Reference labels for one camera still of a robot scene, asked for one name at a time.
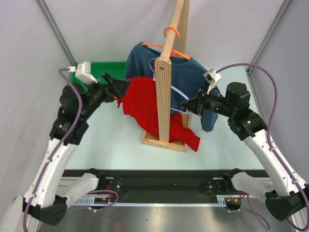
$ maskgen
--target white wall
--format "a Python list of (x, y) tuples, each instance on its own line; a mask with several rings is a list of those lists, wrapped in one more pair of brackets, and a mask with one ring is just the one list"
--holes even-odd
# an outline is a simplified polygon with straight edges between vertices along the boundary
[[(176, 0), (46, 0), (75, 59), (124, 61), (162, 44)], [(283, 0), (191, 0), (186, 53), (204, 66), (250, 62)]]
[[(293, 168), (309, 181), (309, 1), (295, 0), (258, 64), (274, 76), (279, 91), (272, 135)], [(274, 90), (258, 70), (252, 73), (263, 114), (270, 117)]]
[(68, 66), (34, 0), (0, 1), (0, 221), (46, 153)]

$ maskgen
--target clothes hanger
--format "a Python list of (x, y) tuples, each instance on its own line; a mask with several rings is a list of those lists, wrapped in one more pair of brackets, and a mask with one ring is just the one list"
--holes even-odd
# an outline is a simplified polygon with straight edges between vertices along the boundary
[[(171, 26), (166, 27), (166, 28), (164, 29), (164, 36), (165, 36), (165, 37), (166, 37), (166, 31), (167, 31), (167, 29), (173, 30), (173, 31), (177, 34), (178, 38), (180, 38), (180, 34), (179, 34), (178, 30), (177, 30), (176, 28), (174, 28), (174, 27), (171, 27)], [(162, 45), (157, 44), (157, 43), (156, 43), (156, 44), (155, 44), (155, 43), (142, 43), (141, 45), (148, 45), (148, 46), (155, 46), (155, 47), (161, 47), (161, 48), (163, 48)], [(179, 52), (179, 51), (177, 51), (177, 50), (172, 49), (171, 56), (177, 56), (177, 55), (180, 55), (180, 56), (186, 58), (187, 60), (190, 59), (190, 57), (187, 56), (186, 54), (184, 54), (184, 53), (182, 53), (182, 52)]]

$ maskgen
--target wooden rack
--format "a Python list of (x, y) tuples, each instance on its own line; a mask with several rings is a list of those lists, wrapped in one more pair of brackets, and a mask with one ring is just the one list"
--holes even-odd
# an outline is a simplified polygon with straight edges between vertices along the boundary
[[(187, 36), (187, 24), (189, 14), (189, 0), (177, 0), (170, 27), (178, 29), (180, 39), (178, 40), (178, 51), (185, 53)], [(161, 56), (155, 60), (155, 86), (158, 107), (159, 138), (144, 131), (142, 142), (146, 145), (186, 152), (188, 145), (182, 141), (169, 143), (170, 122), (170, 96), (171, 96), (171, 67), (170, 54), (173, 48), (176, 32), (168, 29)], [(182, 114), (183, 126), (190, 128), (192, 115)]]

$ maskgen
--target orange hanger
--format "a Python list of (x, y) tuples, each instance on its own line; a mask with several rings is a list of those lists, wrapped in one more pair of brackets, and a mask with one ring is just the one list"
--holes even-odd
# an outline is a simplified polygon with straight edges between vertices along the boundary
[[(141, 45), (148, 45), (148, 46), (155, 46), (155, 47), (163, 47), (162, 45), (160, 45), (160, 44), (155, 44), (155, 43), (142, 43)], [(172, 52), (171, 52), (171, 55), (174, 55), (174, 54), (177, 54), (177, 55), (180, 55), (180, 56), (182, 56), (182, 57), (184, 57), (184, 58), (186, 58), (187, 60), (189, 60), (190, 59), (190, 57), (189, 56), (187, 56), (186, 54), (184, 54), (184, 53), (182, 53), (182, 52), (179, 52), (179, 51), (176, 51), (176, 50), (174, 50), (174, 49), (172, 49)]]

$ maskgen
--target white table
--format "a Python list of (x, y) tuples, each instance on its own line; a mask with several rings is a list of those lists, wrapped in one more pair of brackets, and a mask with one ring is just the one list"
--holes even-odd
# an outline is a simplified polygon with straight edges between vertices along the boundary
[[(218, 86), (225, 95), (230, 82), (245, 83), (251, 92), (243, 67), (221, 72)], [(251, 109), (257, 108), (251, 95)], [(88, 121), (89, 129), (66, 169), (115, 170), (211, 170), (264, 169), (254, 153), (230, 130), (227, 118), (219, 116), (214, 130), (204, 132), (199, 118), (192, 117), (191, 129), (201, 138), (199, 149), (186, 153), (143, 145), (143, 129), (135, 119), (123, 114), (117, 103), (104, 103)]]

